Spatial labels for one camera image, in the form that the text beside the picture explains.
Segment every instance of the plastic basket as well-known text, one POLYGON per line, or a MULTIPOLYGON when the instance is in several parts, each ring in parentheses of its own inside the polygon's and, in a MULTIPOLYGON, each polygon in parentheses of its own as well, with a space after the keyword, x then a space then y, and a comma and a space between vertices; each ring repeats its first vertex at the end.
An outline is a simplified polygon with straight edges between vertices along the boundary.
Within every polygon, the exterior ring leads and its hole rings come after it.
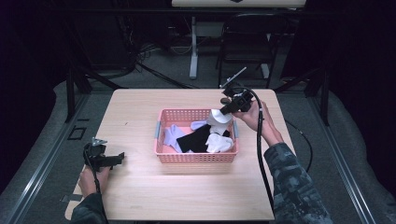
POLYGON ((177 153, 172 147, 163 144, 164 130, 176 124, 185 134, 192 133, 193 121, 207 119, 210 109, 163 109, 158 117, 155 133, 154 152, 162 163, 182 162, 232 162, 238 153, 238 131, 233 119, 228 127, 233 139, 233 148, 220 153, 177 153))

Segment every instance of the gray carpet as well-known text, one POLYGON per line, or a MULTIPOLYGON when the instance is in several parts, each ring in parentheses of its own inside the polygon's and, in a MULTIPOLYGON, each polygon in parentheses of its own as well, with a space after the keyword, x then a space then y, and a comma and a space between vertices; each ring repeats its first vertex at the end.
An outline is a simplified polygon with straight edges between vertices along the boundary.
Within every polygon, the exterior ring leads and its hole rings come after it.
MULTIPOLYGON (((166 52, 157 49, 145 54, 142 63, 179 82, 203 89, 216 88, 216 45, 216 40, 211 39, 205 39, 201 43, 198 78, 195 80, 189 79, 190 53, 176 54, 173 51, 166 52)), ((271 85, 272 89, 282 84, 279 74, 289 45, 290 39, 285 39, 279 51, 271 85)), ((225 69, 225 74, 231 76, 239 70, 240 67, 238 66, 229 66, 225 69)), ((261 75, 260 71, 255 71, 252 68, 247 70, 248 74, 261 75)), ((109 72, 102 73, 102 75, 113 77, 113 74, 109 72)), ((151 73, 141 70, 139 66, 131 74, 111 78, 111 80, 126 88, 175 88, 174 85, 165 83, 151 73)), ((85 103, 81 105, 75 119, 69 124, 64 123, 67 112, 65 83, 61 83, 55 88, 58 97, 51 118, 21 169, 0 196, 0 223, 7 223, 8 218, 16 212, 13 209, 18 204, 18 200, 28 186, 29 180, 35 174, 40 162, 53 149, 54 142, 63 130, 68 130, 66 134, 61 134, 64 136, 64 140, 59 145, 59 153, 54 158, 50 171, 44 176, 44 184, 33 196, 33 202, 26 205, 26 213, 18 219, 20 223, 67 223, 64 218, 67 203, 61 202, 61 199, 64 195, 73 192, 83 165, 82 148, 90 141, 91 137, 95 136, 112 93, 109 87, 96 80, 92 79, 91 84, 93 91, 87 98, 77 92, 78 99, 81 101, 85 99, 85 103)), ((344 180, 335 166, 331 145, 321 129, 320 122, 315 119, 317 111, 312 108, 312 100, 316 101, 316 99, 305 98, 302 94, 303 88, 304 83, 294 87, 291 91, 277 95, 284 117, 298 127, 312 145, 313 161, 309 174, 314 179, 324 203, 332 214, 334 223, 361 223, 361 218, 350 198, 344 180)), ((332 94, 329 104, 329 122, 331 124, 330 129, 376 223, 396 223, 395 201, 376 181, 373 171, 366 162, 364 142, 356 124, 344 109, 342 103, 332 94)), ((309 146, 296 129, 291 125, 288 125, 288 129, 296 154, 302 165, 306 166, 310 157, 309 146)))

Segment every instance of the sleeve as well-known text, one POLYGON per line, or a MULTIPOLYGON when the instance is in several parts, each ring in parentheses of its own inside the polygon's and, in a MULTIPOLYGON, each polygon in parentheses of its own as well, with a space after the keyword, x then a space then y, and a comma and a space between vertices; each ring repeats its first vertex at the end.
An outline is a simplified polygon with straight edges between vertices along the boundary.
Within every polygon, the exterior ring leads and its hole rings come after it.
POLYGON ((276 223, 332 223, 311 177, 285 143, 264 153, 274 179, 276 223))
POLYGON ((103 208, 102 194, 93 193, 88 195, 77 207, 73 209, 70 223, 107 223, 105 210, 103 208))

